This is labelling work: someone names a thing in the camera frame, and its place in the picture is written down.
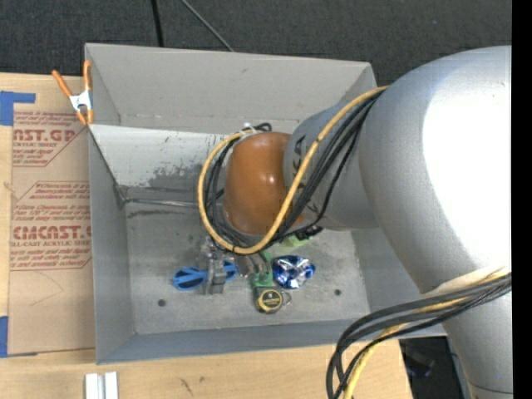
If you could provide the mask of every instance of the blue object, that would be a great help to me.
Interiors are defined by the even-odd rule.
[[[0,91],[0,126],[12,126],[14,104],[35,103],[35,96],[35,93]]]
[[[300,288],[310,279],[316,267],[304,257],[288,255],[277,257],[272,263],[273,279],[283,288]]]
[[[224,260],[224,269],[227,273],[226,281],[230,281],[236,276],[237,269],[234,264],[228,260]],[[186,266],[178,270],[174,275],[174,287],[180,291],[189,291],[199,287],[207,280],[208,271],[199,270],[194,266]]]
[[[0,317],[0,357],[7,357],[7,316]]]

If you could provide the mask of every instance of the metal clamp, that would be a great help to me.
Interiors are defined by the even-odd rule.
[[[57,84],[61,88],[62,92],[65,94],[74,109],[76,110],[76,115],[79,121],[86,126],[87,124],[92,124],[94,121],[94,109],[92,108],[92,78],[91,78],[91,61],[85,61],[83,64],[83,80],[85,84],[85,90],[79,95],[72,95],[70,88],[67,86],[61,74],[53,70],[52,76],[56,79]],[[86,114],[84,115],[81,112],[82,107],[86,108]]]

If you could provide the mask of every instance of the small metal part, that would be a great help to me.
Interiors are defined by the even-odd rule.
[[[118,399],[118,372],[86,374],[83,393],[85,399]]]
[[[217,259],[216,254],[209,259],[209,270],[207,282],[205,283],[205,292],[208,294],[221,294],[224,292],[225,279],[227,273],[224,268],[224,261]]]

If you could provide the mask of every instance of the blue plastic clip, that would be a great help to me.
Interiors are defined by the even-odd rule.
[[[236,266],[228,260],[224,260],[224,269],[227,273],[226,281],[230,281],[238,272]],[[180,291],[189,291],[199,287],[207,280],[208,272],[199,270],[194,266],[186,266],[178,270],[174,275],[174,287]]]

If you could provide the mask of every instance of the silver metal bracket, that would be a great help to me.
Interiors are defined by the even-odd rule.
[[[85,399],[118,399],[118,372],[86,374]]]

